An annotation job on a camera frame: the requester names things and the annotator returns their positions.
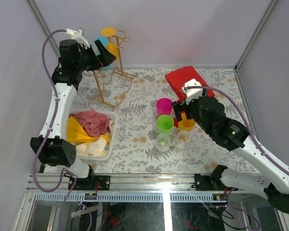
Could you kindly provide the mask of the pink crumpled cloth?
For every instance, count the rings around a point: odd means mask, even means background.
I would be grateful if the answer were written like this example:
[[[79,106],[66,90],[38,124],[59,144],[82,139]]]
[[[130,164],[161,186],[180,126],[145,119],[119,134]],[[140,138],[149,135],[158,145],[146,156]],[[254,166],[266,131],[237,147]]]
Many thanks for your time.
[[[110,132],[110,118],[106,114],[96,112],[94,110],[81,111],[71,113],[84,131],[91,137],[97,137]]]

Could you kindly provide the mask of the green plastic wine glass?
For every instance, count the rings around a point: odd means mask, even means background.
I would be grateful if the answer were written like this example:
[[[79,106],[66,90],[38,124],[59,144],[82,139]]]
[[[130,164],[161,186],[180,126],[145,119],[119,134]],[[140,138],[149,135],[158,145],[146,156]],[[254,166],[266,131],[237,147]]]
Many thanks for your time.
[[[156,120],[156,125],[157,137],[161,134],[170,135],[174,127],[174,120],[170,115],[160,115]]]

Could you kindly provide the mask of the cream cloth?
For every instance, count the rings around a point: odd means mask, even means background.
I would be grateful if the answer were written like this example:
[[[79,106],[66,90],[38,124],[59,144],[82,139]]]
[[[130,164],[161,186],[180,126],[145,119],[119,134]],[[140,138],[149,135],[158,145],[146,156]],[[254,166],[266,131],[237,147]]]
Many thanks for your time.
[[[81,143],[76,145],[76,154],[85,157],[106,157],[108,154],[107,144],[107,140],[102,137],[94,142]]]

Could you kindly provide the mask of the teal plastic wine glass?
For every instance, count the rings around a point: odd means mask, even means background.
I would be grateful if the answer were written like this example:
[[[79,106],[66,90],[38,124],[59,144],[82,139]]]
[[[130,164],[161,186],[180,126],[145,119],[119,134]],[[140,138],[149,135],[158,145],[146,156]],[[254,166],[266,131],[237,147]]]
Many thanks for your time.
[[[107,37],[104,36],[98,36],[94,38],[94,41],[99,40],[101,42],[101,44],[106,48],[109,45],[109,40]],[[110,69],[110,66],[105,66],[101,69],[100,73],[105,73],[106,71],[108,71]]]

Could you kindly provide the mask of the yellow cloth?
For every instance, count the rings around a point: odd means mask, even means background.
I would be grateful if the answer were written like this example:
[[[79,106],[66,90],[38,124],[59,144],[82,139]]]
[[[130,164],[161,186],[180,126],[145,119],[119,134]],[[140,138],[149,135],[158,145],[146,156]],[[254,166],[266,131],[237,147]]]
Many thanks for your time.
[[[89,136],[80,123],[74,118],[70,117],[67,122],[66,129],[67,141],[70,143],[86,143],[86,142],[95,142],[98,141],[99,138],[103,138],[106,140],[106,143],[109,143],[109,136],[105,133],[97,136]]]

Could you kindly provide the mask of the clear wine glass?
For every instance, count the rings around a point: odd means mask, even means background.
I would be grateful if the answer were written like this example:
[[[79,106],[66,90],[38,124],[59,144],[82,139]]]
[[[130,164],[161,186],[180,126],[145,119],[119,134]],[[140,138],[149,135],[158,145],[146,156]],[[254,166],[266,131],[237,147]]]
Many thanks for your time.
[[[188,131],[179,131],[175,137],[175,153],[177,155],[182,155],[189,147],[190,141],[191,135]]]
[[[158,134],[154,145],[155,159],[161,161],[170,156],[171,140],[167,133]]]

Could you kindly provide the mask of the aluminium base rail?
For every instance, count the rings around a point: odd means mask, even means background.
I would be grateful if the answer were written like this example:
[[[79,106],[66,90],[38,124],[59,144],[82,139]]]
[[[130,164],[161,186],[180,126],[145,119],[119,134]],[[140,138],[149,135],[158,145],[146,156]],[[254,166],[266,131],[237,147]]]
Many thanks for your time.
[[[264,176],[257,174],[243,174],[243,180],[239,180],[239,173],[235,173],[234,179],[238,183],[248,183],[253,180],[254,187],[268,186],[269,180]],[[60,174],[37,174],[38,183],[42,188],[50,190],[54,188]],[[226,186],[222,186],[215,180],[211,180],[209,175],[205,174],[97,174],[94,179],[99,182],[98,191],[119,191],[121,189],[156,191],[162,189],[166,184],[169,184],[173,190],[187,190],[188,188],[196,188],[196,191],[223,191]],[[68,177],[62,179],[58,190],[67,190],[72,186],[72,180]],[[26,190],[38,191],[38,187],[30,176]]]

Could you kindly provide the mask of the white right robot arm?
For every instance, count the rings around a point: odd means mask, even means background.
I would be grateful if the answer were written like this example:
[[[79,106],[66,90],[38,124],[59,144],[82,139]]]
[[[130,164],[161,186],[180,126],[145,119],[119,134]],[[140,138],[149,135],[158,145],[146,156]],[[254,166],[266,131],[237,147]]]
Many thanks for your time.
[[[178,121],[182,112],[194,120],[219,146],[247,160],[261,172],[261,176],[237,172],[218,165],[210,174],[210,185],[216,190],[238,188],[266,199],[275,209],[289,214],[289,167],[278,160],[263,146],[257,146],[247,128],[239,121],[225,115],[224,105],[209,96],[186,103],[173,102]]]

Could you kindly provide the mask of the magenta plastic wine glass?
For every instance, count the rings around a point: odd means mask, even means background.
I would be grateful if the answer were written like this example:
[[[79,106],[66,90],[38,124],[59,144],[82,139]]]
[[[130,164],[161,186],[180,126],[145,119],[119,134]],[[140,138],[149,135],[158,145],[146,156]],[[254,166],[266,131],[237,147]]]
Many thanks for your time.
[[[161,98],[157,101],[156,109],[158,116],[170,115],[172,112],[172,101],[168,98]]]

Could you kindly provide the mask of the red folded cloth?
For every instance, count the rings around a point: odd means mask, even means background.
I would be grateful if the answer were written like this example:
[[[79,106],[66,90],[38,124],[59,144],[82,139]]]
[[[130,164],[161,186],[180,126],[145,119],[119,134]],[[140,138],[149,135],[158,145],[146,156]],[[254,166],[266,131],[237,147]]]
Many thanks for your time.
[[[175,100],[177,102],[182,101],[186,98],[180,91],[181,87],[184,83],[188,82],[191,79],[196,79],[198,82],[201,83],[202,86],[208,86],[205,80],[199,75],[199,73],[194,69],[192,66],[186,66],[165,75],[166,80],[168,81],[169,85],[177,95],[178,99]],[[215,97],[215,94],[212,90],[206,90],[206,95],[209,97]]]

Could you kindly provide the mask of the red plastic wine glass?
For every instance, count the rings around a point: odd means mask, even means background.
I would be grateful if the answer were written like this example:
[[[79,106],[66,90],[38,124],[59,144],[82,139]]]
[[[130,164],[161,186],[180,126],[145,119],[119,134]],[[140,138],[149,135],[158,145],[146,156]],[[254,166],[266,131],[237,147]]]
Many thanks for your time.
[[[177,121],[176,114],[174,114],[174,116],[173,116],[173,121],[174,121],[174,126],[175,126],[176,128],[178,128],[178,121]]]

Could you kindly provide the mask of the orange plastic wine glass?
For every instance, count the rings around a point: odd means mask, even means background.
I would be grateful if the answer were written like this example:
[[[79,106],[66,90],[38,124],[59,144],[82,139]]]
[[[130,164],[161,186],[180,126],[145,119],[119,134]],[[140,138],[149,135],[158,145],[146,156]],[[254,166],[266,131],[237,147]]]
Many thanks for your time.
[[[195,127],[196,122],[193,119],[187,119],[185,112],[181,113],[182,120],[178,121],[178,131],[176,134],[178,134],[180,131],[184,130],[187,132],[191,132],[193,128]]]
[[[116,57],[114,62],[118,60],[118,50],[116,44],[111,40],[111,38],[116,34],[116,30],[113,27],[105,27],[102,29],[101,34],[102,36],[108,39],[108,45],[106,49]]]

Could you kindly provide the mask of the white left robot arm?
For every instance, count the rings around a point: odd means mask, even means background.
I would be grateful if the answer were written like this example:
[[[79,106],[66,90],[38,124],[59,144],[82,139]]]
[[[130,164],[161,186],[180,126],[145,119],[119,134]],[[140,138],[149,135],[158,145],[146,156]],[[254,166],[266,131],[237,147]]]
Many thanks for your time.
[[[58,65],[50,76],[52,98],[43,129],[38,137],[30,140],[30,147],[35,153],[32,164],[32,177],[38,189],[46,192],[38,183],[36,163],[40,161],[52,167],[62,166],[61,176],[70,176],[75,185],[80,184],[90,190],[96,184],[94,171],[76,156],[76,148],[67,140],[69,112],[78,91],[84,71],[95,71],[115,61],[112,55],[96,40],[99,54],[92,46],[85,46],[74,39],[65,39],[59,43],[60,57]]]

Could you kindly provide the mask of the white plastic basket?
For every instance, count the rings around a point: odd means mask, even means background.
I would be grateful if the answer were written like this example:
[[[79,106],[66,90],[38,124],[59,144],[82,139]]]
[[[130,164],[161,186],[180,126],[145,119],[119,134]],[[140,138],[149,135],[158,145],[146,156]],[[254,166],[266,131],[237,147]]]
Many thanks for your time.
[[[82,160],[87,160],[87,161],[93,161],[93,160],[97,160],[97,161],[102,161],[102,160],[106,160],[111,152],[112,152],[112,149],[113,149],[113,146],[114,146],[114,138],[116,136],[116,129],[117,129],[117,124],[116,124],[116,114],[113,113],[113,112],[99,112],[99,113],[103,113],[103,114],[106,114],[108,118],[110,118],[110,132],[107,132],[106,134],[109,136],[110,140],[109,140],[109,143],[107,144],[107,147],[106,149],[108,150],[108,154],[106,155],[106,157],[102,157],[102,158],[99,158],[99,157],[85,157],[85,156],[78,156],[80,159]],[[72,145],[74,145],[76,147],[76,145],[80,144],[80,143],[71,143]]]

